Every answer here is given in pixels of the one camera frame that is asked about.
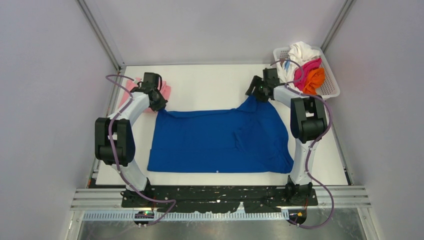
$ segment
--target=orange cloth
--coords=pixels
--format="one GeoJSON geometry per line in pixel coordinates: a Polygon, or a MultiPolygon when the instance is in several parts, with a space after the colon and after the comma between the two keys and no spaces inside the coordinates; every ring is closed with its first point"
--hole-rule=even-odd
{"type": "Polygon", "coordinates": [[[326,72],[324,71],[324,68],[320,67],[311,70],[307,75],[305,87],[303,88],[303,93],[317,95],[317,91],[315,89],[321,87],[325,80],[326,72]]]}

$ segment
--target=magenta cloth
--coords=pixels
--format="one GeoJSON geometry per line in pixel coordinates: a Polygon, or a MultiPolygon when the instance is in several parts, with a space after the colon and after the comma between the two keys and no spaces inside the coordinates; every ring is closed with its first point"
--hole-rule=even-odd
{"type": "MultiPolygon", "coordinates": [[[[137,77],[135,79],[135,81],[138,83],[140,82],[141,78],[137,77]]],[[[126,85],[125,88],[130,90],[137,87],[137,84],[135,82],[132,81],[126,81],[126,85]]],[[[171,95],[171,87],[167,85],[167,81],[163,81],[162,82],[162,88],[160,89],[160,93],[162,94],[163,98],[168,100],[170,98],[171,95]]],[[[120,100],[119,103],[119,108],[125,103],[125,101],[127,101],[127,99],[130,97],[130,95],[127,92],[123,93],[122,99],[120,100]]],[[[144,110],[144,113],[153,113],[153,110],[149,107],[146,110],[144,110]]]]}
{"type": "MultiPolygon", "coordinates": [[[[308,61],[307,63],[305,63],[302,66],[303,69],[303,78],[298,81],[295,82],[294,85],[300,90],[303,91],[305,88],[305,83],[306,83],[306,79],[308,78],[308,74],[311,70],[317,69],[320,67],[321,65],[321,58],[317,58],[314,59],[312,61],[308,61]]],[[[300,68],[296,69],[296,71],[294,72],[294,80],[296,81],[297,79],[299,79],[302,76],[302,71],[300,70],[300,68]]]]}

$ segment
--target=gray wall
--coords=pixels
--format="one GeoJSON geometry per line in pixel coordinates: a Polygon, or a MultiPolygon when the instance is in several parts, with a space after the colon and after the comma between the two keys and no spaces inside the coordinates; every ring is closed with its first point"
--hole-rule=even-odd
{"type": "Polygon", "coordinates": [[[344,0],[87,2],[126,65],[165,65],[270,63],[276,48],[320,46],[344,0]]]}
{"type": "Polygon", "coordinates": [[[358,0],[326,56],[335,127],[389,240],[422,239],[424,2],[358,0]]]}
{"type": "Polygon", "coordinates": [[[0,239],[63,239],[113,72],[75,1],[1,1],[0,239]]]}

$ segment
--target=white plastic basket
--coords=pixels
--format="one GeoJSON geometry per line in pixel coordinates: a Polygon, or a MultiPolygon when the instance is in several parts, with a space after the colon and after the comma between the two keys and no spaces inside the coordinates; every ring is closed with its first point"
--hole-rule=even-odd
{"type": "MultiPolygon", "coordinates": [[[[325,81],[321,85],[321,87],[316,89],[316,93],[321,95],[323,99],[337,97],[340,94],[340,88],[336,82],[336,79],[334,78],[333,72],[330,69],[329,63],[327,62],[327,59],[324,56],[323,51],[321,50],[321,48],[316,46],[312,46],[311,48],[318,50],[320,52],[320,57],[322,59],[322,63],[320,67],[324,68],[324,71],[325,71],[325,81]]],[[[280,47],[280,48],[274,49],[273,51],[274,59],[278,61],[280,59],[288,58],[289,51],[290,51],[290,47],[280,47]]],[[[276,66],[277,66],[278,76],[281,78],[283,74],[283,68],[281,67],[281,64],[278,64],[278,63],[276,64],[276,66]]]]}

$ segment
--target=white table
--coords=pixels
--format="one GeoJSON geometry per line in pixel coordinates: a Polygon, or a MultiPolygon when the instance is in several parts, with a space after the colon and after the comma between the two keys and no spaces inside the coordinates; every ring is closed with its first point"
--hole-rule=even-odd
{"type": "MultiPolygon", "coordinates": [[[[254,75],[262,77],[263,64],[241,65],[159,65],[128,66],[125,75],[142,78],[144,72],[158,73],[171,86],[168,111],[232,109],[240,106],[254,75]]],[[[271,101],[288,131],[288,151],[295,154],[295,139],[290,132],[290,109],[271,101]]],[[[285,185],[288,174],[261,173],[175,173],[147,171],[155,130],[156,113],[143,113],[132,126],[135,161],[152,185],[285,185]]],[[[319,142],[312,175],[326,185],[347,185],[342,161],[332,131],[319,142]]],[[[96,184],[124,185],[118,173],[103,162],[96,184]]]]}

